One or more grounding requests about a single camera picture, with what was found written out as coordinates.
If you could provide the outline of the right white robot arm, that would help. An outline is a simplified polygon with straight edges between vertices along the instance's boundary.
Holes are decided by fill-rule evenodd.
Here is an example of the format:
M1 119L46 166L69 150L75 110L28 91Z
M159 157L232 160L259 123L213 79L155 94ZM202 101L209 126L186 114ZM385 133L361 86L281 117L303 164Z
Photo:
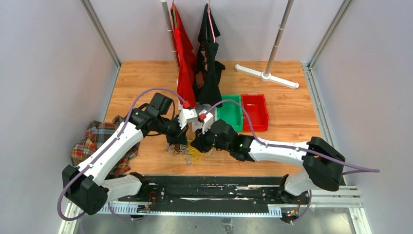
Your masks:
M212 148L227 151L238 161L274 161L301 167L298 173L282 179L278 195L284 203L312 189L338 191L345 162L345 157L320 137L314 136L309 142L269 141L239 134L223 120L206 131L196 130L191 145L202 153Z

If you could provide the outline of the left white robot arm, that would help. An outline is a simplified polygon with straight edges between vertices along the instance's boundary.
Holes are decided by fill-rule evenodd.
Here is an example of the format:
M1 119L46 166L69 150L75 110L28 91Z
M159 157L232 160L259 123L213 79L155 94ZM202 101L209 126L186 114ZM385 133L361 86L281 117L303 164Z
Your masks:
M149 196L140 174L107 179L112 168L134 145L148 133L157 131L167 136L169 144L186 138L188 124L198 120L198 114L188 101L173 119L163 118L172 99L156 93L143 108L131 106L124 121L107 141L89 158L77 166L67 165L62 171L63 190L58 198L57 211L66 221L73 221L85 214L94 215L108 202L131 195L137 201Z

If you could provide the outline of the white plastic bin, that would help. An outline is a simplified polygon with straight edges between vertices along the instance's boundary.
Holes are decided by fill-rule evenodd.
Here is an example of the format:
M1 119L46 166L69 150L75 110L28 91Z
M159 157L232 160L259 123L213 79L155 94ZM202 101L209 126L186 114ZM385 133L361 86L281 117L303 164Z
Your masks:
M199 104L199 103L197 103L197 105L195 107L195 110L196 110L197 114L200 114L202 111L207 111L210 107L211 107L211 105L209 105L209 104ZM216 113L216 108L213 108L210 113L213 114L213 120L216 121L218 119L217 118L217 113ZM197 129L202 128L202 123L199 122L199 121L193 122L193 123L191 123L191 127L192 127L192 131L196 132Z

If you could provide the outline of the green plastic bin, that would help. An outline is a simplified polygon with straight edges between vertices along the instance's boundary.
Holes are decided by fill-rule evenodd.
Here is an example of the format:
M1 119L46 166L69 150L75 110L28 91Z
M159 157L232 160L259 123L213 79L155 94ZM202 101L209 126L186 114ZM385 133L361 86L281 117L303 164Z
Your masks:
M236 132L243 130L244 116L241 107L233 102L224 102L217 109L217 118L231 125Z

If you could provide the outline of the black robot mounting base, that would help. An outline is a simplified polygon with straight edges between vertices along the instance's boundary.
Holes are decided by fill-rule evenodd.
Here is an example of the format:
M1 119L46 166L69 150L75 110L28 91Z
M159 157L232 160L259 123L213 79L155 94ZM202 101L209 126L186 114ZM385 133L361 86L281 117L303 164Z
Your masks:
M138 202L157 212L263 214L269 205L303 211L308 193L282 198L282 178L250 176L148 175L137 195L119 201Z

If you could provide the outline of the red plastic bin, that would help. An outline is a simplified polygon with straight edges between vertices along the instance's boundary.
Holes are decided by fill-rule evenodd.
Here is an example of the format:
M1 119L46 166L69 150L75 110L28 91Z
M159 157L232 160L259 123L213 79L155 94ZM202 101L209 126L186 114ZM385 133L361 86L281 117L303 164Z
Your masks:
M267 131L269 114L264 94L241 94L242 106L245 108L255 131Z

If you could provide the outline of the black hanging garment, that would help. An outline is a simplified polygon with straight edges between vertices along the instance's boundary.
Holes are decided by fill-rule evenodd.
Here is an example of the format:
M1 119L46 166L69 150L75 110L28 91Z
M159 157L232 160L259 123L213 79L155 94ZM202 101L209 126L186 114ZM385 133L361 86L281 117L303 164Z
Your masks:
M217 39L217 37L221 34L212 15L212 10L211 17L215 37ZM197 41L199 46L196 54L197 62L195 75L202 76L203 84L199 85L196 81L193 84L196 103L209 104L212 106L222 100L219 83L221 80L222 71L225 70L225 66L216 60L219 44L217 41L216 43L213 43L207 15L207 4L204 7Z

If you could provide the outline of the red hanging shirt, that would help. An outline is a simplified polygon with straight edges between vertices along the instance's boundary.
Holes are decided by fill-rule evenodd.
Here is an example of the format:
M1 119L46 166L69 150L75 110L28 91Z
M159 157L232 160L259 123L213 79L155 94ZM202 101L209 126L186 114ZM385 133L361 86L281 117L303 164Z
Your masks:
M179 63L177 93L184 99L180 102L181 104L188 102L190 107L195 107L196 98L193 90L193 84L195 82L194 70L197 58L193 52L192 43L186 33L184 24L175 3L172 3L171 8L172 7L175 7L178 24L177 29L174 29L173 26L173 33Z

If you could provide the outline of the plaid flannel shirt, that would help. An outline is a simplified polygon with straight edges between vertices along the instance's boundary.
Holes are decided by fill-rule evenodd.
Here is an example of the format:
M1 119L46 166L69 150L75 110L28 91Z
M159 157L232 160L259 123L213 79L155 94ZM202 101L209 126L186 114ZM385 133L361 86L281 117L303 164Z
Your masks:
M120 123L124 120L116 116L111 122L92 121L84 134L83 139L71 149L71 160L74 166L91 157L109 137L115 133ZM118 177L131 170L130 161L138 156L139 143L132 146L122 158L113 166L109 175Z

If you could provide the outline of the white rack base foot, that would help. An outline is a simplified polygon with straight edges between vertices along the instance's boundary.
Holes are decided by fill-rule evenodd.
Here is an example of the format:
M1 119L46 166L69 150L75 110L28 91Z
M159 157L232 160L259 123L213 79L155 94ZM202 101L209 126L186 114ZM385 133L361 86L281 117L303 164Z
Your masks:
M234 68L237 72L241 72L241 73L244 73L250 76L254 76L264 82L272 82L272 83L276 83L278 85L282 85L282 86L292 88L292 89L297 89L300 86L297 82L288 81L288 80L273 76L270 73L266 74L265 72L259 72L259 71L241 66L239 64L236 64Z

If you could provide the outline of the left metal rack pole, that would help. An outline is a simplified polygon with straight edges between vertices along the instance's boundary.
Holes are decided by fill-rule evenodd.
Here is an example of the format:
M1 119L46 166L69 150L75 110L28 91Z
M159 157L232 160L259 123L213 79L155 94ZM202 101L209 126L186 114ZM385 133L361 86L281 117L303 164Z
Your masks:
M171 51L173 53L174 61L176 63L176 66L177 66L177 68L179 68L178 54L177 54L177 50L176 50L176 46L175 46L175 39L174 39L174 33L173 33L173 29L172 29L172 23L171 23L171 17L170 17L170 10L169 10L169 6L168 6L168 1L167 0L160 0L160 2L161 2L161 5L162 5L162 9L163 9L163 13L164 13L164 17L165 17L165 21L166 21L166 25L167 25L167 31L169 33Z

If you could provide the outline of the metal rack pole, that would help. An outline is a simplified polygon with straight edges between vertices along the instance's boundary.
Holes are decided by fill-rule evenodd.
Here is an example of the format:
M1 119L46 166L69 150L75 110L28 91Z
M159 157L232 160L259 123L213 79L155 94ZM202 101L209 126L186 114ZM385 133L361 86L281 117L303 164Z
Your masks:
M161 2L161 5L162 5L162 9L163 9L163 13L164 13L164 17L165 17L165 21L166 21L166 25L167 25L167 31L169 33L171 51L173 53L174 61L176 63L176 66L177 66L177 68L179 68L178 54L177 54L177 50L176 50L176 46L175 46L175 39L174 39L174 33L173 33L173 29L172 29L172 23L171 23L171 17L170 17L170 10L169 10L169 6L168 6L168 1L167 0L160 0L160 2Z
M273 44L271 53L270 53L270 57L269 57L269 60L268 60L266 69L265 69L265 71L264 71L264 77L269 77L269 76L270 76L270 69L271 69L272 64L273 64L273 62L274 62L275 55L276 55L276 53L277 53L277 51L278 51L278 47L279 47L279 44L280 44L280 41L281 41L281 38L282 38L282 35L283 35L283 32L284 32L284 29L285 29L287 20L288 20L288 18L289 18L289 15L290 15L290 12L291 12L293 3L294 3L294 0L288 0L288 1L287 1L286 8L285 8L285 11L284 11L284 14L283 14L281 23L279 24L279 29L278 29L278 32L277 32L277 35L276 35L276 38L275 38L275 41L274 41L274 44Z

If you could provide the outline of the green clothes hanger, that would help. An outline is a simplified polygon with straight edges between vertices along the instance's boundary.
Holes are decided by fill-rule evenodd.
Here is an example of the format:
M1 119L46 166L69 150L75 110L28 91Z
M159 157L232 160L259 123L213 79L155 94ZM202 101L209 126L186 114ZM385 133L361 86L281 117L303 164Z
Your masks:
M172 18L173 18L173 26L174 26L174 29L177 29L178 24L177 24L177 17L176 17L175 7L172 7L172 8L171 8L171 11L172 11Z

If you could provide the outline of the pink clothes hanger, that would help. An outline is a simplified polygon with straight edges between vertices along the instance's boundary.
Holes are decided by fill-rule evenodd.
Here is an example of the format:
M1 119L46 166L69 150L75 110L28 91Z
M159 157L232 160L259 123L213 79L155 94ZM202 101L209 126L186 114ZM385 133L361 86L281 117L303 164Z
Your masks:
M216 37L215 37L215 32L214 32L214 27L213 27L212 17L211 17L210 0L208 0L208 4L207 4L207 15L208 15L213 43L216 43Z

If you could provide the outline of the right metal rack pole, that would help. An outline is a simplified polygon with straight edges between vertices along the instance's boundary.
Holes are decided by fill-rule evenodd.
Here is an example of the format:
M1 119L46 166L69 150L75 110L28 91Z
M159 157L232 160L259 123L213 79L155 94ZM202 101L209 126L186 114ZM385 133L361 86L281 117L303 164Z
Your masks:
M288 18L289 18L289 15L290 15L290 12L291 12L293 3L294 3L294 0L288 0L288 1L287 1L286 8L285 8L285 11L284 11L284 14L283 14L281 23L279 24L279 29L278 29L278 32L277 32L277 35L276 35L276 38L275 38L275 41L274 41L274 44L273 44L271 53L270 53L270 57L269 57L269 60L268 60L266 69L265 69L265 71L264 71L264 77L269 77L269 76L270 76L270 69L271 69L272 64L273 64L273 62L274 62L275 55L276 55L276 53L277 53L277 51L278 51L278 47L279 47L279 44L280 44L280 41L281 41L281 38L282 38L282 35L283 35L283 32L284 32L284 29L285 29L287 20L288 20Z

